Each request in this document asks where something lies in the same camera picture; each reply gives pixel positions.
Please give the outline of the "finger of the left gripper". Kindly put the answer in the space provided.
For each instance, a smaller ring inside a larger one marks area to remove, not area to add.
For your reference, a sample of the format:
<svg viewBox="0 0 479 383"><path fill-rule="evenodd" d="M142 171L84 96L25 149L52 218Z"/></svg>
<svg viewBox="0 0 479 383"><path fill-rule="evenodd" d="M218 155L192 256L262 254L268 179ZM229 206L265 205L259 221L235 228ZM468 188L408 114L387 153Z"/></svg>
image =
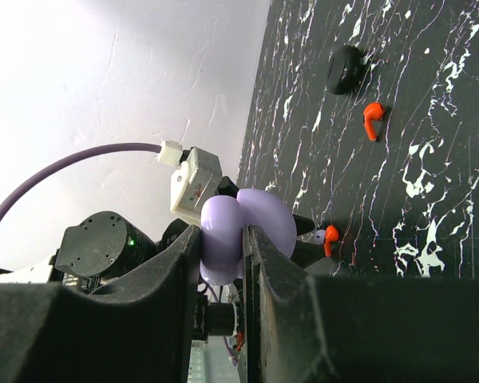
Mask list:
<svg viewBox="0 0 479 383"><path fill-rule="evenodd" d="M323 273L328 268L322 244L297 241L291 261L310 274Z"/></svg>
<svg viewBox="0 0 479 383"><path fill-rule="evenodd" d="M296 214L293 214L293 218L295 221L297 236L306 235L315 230L315 223L312 219Z"/></svg>

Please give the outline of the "black earbud charging case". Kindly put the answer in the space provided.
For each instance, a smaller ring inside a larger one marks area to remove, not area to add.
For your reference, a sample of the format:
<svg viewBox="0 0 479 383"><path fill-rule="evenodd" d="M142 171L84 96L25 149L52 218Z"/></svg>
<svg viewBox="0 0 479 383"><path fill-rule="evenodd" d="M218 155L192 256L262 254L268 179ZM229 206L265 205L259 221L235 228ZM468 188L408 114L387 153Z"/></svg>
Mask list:
<svg viewBox="0 0 479 383"><path fill-rule="evenodd" d="M327 90L334 95L351 93L363 72L362 55L358 48L344 45L331 56L327 68Z"/></svg>

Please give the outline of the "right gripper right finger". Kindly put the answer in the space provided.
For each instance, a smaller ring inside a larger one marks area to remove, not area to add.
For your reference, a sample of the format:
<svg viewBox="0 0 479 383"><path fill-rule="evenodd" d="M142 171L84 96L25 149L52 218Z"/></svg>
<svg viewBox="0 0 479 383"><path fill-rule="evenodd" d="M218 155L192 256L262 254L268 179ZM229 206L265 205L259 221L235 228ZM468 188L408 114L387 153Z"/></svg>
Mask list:
<svg viewBox="0 0 479 383"><path fill-rule="evenodd" d="M247 382L479 382L479 283L312 276L243 231Z"/></svg>

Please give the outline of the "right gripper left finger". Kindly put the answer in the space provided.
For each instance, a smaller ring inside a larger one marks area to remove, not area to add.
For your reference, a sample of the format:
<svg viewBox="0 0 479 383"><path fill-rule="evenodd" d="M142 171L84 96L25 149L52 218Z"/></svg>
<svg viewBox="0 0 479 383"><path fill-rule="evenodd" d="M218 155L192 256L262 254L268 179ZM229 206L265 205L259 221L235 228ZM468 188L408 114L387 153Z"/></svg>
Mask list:
<svg viewBox="0 0 479 383"><path fill-rule="evenodd" d="M184 382L200 230L85 295L57 283L0 284L0 382Z"/></svg>

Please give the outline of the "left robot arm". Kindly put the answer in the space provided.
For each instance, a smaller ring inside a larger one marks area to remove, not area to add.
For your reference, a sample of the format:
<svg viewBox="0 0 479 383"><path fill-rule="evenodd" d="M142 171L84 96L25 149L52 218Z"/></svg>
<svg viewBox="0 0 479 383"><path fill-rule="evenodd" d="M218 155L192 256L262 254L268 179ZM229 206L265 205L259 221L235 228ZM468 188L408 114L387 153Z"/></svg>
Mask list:
<svg viewBox="0 0 479 383"><path fill-rule="evenodd" d="M155 242L121 216L99 212L67 228L47 259L16 271L0 268L0 283L59 282L90 294L166 250L187 227L175 219Z"/></svg>

